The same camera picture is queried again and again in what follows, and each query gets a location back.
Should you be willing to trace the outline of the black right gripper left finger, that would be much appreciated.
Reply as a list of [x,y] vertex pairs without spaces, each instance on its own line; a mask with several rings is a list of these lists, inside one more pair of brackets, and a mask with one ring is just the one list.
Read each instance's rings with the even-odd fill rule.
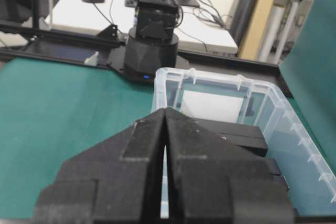
[[165,110],[67,159],[34,223],[154,223],[160,216]]

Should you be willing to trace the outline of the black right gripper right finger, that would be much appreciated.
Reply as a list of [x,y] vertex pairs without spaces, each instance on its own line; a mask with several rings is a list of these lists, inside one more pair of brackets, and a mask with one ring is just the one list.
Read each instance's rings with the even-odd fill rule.
[[178,223],[294,223],[283,185],[257,155],[165,110],[169,215]]

